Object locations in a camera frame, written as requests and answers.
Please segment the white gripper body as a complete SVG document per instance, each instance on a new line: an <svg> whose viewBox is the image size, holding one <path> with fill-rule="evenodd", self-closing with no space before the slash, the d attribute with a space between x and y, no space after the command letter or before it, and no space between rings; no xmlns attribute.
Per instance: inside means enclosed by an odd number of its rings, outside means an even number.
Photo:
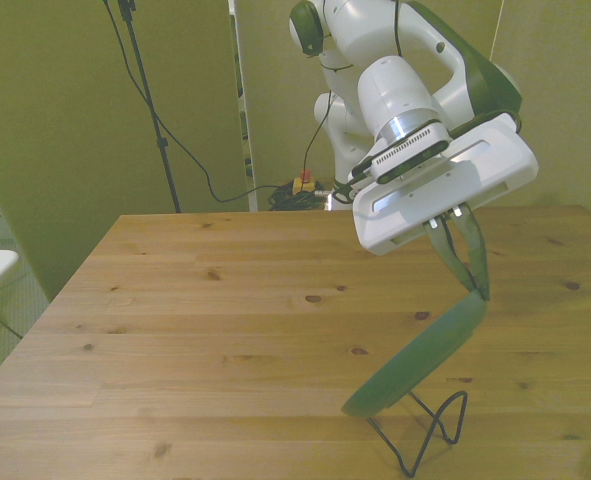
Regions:
<svg viewBox="0 0 591 480"><path fill-rule="evenodd" d="M533 181L538 164L503 113L473 128L440 155L386 184L361 190L352 211L361 246L384 255L424 234L423 224L463 203L478 208Z"/></svg>

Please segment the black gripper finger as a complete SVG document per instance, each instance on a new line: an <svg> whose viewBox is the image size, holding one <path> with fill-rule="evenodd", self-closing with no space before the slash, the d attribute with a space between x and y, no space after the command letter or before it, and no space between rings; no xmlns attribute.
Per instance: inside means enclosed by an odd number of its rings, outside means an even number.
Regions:
<svg viewBox="0 0 591 480"><path fill-rule="evenodd" d="M442 262L469 292L475 290L475 280L456 254L446 220L442 216L432 218L424 223L424 230Z"/></svg>
<svg viewBox="0 0 591 480"><path fill-rule="evenodd" d="M452 221L468 248L468 266L458 257L452 272L469 291L477 289L484 300L490 299L490 280L485 241L471 209L461 204L453 209Z"/></svg>

